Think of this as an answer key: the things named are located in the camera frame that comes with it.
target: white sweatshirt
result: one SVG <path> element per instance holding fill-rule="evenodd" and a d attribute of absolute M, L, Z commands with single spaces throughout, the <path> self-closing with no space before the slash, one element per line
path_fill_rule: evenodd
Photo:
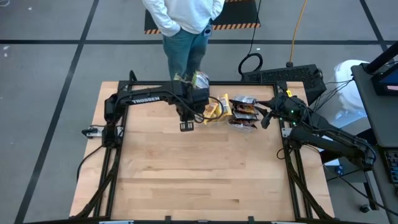
<path fill-rule="evenodd" d="M 225 0 L 142 0 L 163 35 L 171 37 L 182 28 L 200 34 L 223 10 Z"/>

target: person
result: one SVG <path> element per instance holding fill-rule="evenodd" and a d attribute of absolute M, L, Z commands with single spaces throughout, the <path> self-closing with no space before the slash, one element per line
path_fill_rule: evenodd
<path fill-rule="evenodd" d="M 225 0 L 142 0 L 163 34 L 170 78 L 190 80 L 200 71 L 211 21 L 222 12 Z"/>

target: blue jeans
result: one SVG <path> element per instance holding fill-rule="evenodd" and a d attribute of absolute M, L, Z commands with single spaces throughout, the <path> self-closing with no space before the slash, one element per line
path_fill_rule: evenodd
<path fill-rule="evenodd" d="M 172 37 L 163 35 L 163 49 L 169 59 L 169 73 L 192 79 L 195 71 L 200 71 L 200 62 L 205 56 L 208 37 L 191 34 L 183 29 Z"/>

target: floor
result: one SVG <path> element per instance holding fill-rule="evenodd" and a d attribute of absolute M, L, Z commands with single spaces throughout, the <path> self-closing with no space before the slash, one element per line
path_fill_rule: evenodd
<path fill-rule="evenodd" d="M 253 47 L 263 69 L 288 61 L 302 3 L 263 0 Z M 397 8 L 396 0 L 308 0 L 294 64 L 315 63 L 327 82 L 340 62 L 374 59 L 398 40 Z M 251 36 L 251 29 L 214 32 L 203 71 L 212 80 L 239 80 Z M 0 7 L 3 223 L 68 217 L 86 144 L 80 131 L 91 123 L 100 83 L 124 80 L 130 70 L 139 80 L 167 80 L 160 39 L 144 34 L 140 1 L 11 0 Z M 250 60 L 243 70 L 255 66 Z M 359 213 L 366 200 L 344 183 L 329 188 L 338 218 L 387 223 L 382 211 Z"/>

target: wooden table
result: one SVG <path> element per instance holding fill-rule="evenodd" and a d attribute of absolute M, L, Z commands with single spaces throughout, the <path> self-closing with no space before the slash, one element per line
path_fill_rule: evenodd
<path fill-rule="evenodd" d="M 105 124 L 104 100 L 117 82 L 103 82 L 93 124 Z M 302 83 L 288 83 L 294 95 L 306 99 Z M 134 89 L 150 86 L 134 86 Z M 259 100 L 274 96 L 271 86 L 211 86 L 212 96 L 245 94 Z M 181 133 L 174 106 L 164 102 L 131 106 L 124 136 L 112 219 L 164 220 L 294 220 L 278 121 L 268 129 L 245 133 L 227 124 Z M 89 139 L 85 156 L 101 145 Z M 83 165 L 70 215 L 77 214 L 98 188 L 105 150 Z M 333 216 L 320 156 L 301 150 L 309 191 Z M 101 213 L 104 214 L 106 200 Z M 300 206 L 301 216 L 305 216 Z"/>

